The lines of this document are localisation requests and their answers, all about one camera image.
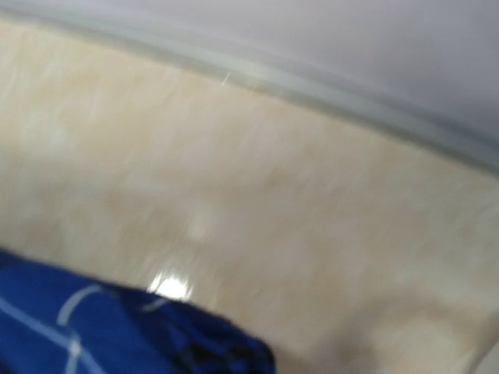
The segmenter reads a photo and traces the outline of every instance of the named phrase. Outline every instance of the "blue cloth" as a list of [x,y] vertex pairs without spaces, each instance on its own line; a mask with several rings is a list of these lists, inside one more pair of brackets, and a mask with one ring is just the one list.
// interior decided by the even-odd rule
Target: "blue cloth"
[[0,251],[0,374],[274,374],[268,346],[192,305]]

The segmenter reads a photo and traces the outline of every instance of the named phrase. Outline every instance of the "glossy floor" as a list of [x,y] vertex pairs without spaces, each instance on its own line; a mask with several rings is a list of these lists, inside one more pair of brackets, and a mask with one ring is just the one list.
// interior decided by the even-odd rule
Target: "glossy floor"
[[8,247],[224,314],[281,372],[461,373],[494,338],[492,176],[44,26],[0,51]]

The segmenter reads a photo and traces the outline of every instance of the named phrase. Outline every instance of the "plaid fabric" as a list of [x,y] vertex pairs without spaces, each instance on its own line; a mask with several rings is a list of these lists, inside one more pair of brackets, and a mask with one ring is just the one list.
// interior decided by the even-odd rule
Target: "plaid fabric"
[[0,374],[275,373],[225,319],[2,251],[0,331]]

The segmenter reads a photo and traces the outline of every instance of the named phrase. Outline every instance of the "gray trim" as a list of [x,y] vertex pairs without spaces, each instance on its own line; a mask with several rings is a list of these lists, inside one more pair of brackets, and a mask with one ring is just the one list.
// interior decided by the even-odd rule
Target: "gray trim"
[[207,70],[221,77],[228,76],[234,83],[278,91],[286,98],[299,103],[305,102],[326,110],[339,109],[363,118],[379,129],[435,146],[465,161],[499,172],[499,142],[468,130],[469,126],[456,121],[405,108],[397,103],[376,100],[367,94],[322,83],[318,79],[237,58],[219,52],[216,48],[205,48],[196,45],[192,40],[186,41],[180,35],[176,37],[175,33],[158,30],[154,25],[134,26],[129,20],[113,22],[109,19],[9,0],[0,0],[0,11],[15,16],[48,19],[63,26],[133,42],[138,46],[147,47],[149,51],[152,48],[153,51],[179,60],[183,65]]

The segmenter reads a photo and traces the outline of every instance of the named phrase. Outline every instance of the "bright light spot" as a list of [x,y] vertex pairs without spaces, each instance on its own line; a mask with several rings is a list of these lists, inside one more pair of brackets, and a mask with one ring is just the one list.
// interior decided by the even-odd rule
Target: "bright light spot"
[[173,300],[187,300],[191,294],[186,281],[173,276],[165,277],[163,273],[158,273],[154,277],[147,290]]

